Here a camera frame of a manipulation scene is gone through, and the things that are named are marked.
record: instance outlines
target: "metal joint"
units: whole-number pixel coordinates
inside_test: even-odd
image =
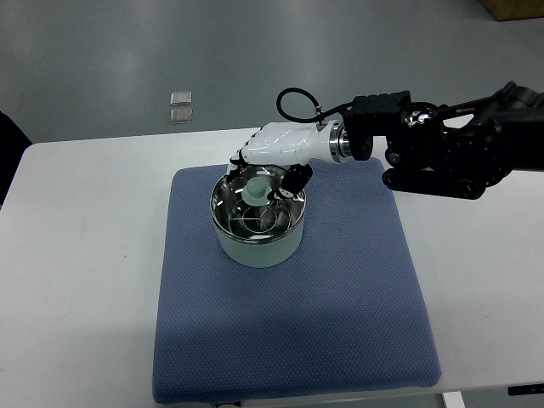
[[[336,121],[331,126],[329,151],[331,152],[332,160],[336,163],[345,163],[352,156],[348,135],[342,122]]]

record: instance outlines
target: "robotic arm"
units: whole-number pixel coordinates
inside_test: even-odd
[[[307,96],[316,115],[287,115],[281,99]],[[513,169],[544,170],[544,93],[509,82],[494,95],[456,106],[412,102],[408,91],[358,96],[353,102],[321,112],[317,100],[298,88],[276,101],[280,114],[294,123],[269,123],[230,159],[227,181],[248,164],[290,165],[270,200],[298,194],[312,176],[311,159],[343,163],[368,160],[374,136],[384,135],[387,162],[382,181],[391,190],[477,199]],[[343,122],[325,122],[339,113]],[[459,129],[444,120],[472,114]]]

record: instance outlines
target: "black chair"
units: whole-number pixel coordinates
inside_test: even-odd
[[[26,148],[32,142],[9,117],[0,111],[0,206]]]

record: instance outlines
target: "white robotic hand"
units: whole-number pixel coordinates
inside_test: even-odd
[[[312,177],[311,159],[343,163],[349,159],[347,140],[341,122],[269,123],[256,132],[230,158],[227,182],[238,176],[247,165],[290,166],[280,188],[269,193],[269,200],[292,198],[303,190]]]

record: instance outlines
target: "blue mat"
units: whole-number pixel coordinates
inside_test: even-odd
[[[251,269],[209,213],[225,166],[173,179],[156,325],[158,403],[234,402],[408,386],[440,367],[380,161],[312,163],[300,247]]]

